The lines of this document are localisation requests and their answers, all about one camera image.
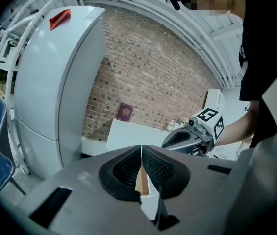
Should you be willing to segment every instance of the white wall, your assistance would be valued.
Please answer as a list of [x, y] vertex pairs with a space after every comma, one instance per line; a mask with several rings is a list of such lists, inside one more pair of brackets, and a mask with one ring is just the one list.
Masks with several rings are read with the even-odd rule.
[[[236, 120], [241, 118], [246, 113], [246, 111], [244, 110], [245, 107], [250, 104], [249, 102], [243, 102], [239, 100], [240, 90], [240, 86], [235, 86], [232, 90], [222, 91], [223, 97], [225, 98], [227, 104], [222, 114], [225, 126], [232, 124]], [[217, 157], [222, 159], [236, 160], [238, 157], [237, 154], [239, 155], [239, 153], [242, 150], [247, 149], [249, 147], [249, 144], [243, 143], [242, 147], [238, 150], [239, 147], [239, 142], [229, 145], [218, 146], [210, 152], [209, 156], [216, 155]]]

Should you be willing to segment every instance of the floor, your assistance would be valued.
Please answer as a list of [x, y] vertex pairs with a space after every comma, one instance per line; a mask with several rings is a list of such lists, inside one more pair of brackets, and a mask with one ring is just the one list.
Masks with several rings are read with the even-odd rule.
[[[16, 168], [13, 179], [20, 185], [20, 187], [27, 194], [36, 188], [43, 180], [34, 173], [27, 175], [22, 172], [21, 168]], [[24, 196], [12, 183], [7, 183], [0, 193], [0, 198], [10, 202], [12, 205], [17, 206]]]

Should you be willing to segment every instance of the white shelf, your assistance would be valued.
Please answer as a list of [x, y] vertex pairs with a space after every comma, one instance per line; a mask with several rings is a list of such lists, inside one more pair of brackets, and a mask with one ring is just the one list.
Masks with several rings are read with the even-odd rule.
[[[5, 70], [5, 71], [9, 71], [11, 69], [12, 65], [11, 64], [7, 64], [7, 63], [1, 63], [0, 62], [0, 69], [1, 70]], [[14, 67], [14, 70], [17, 71], [18, 70], [18, 66], [16, 65]]]

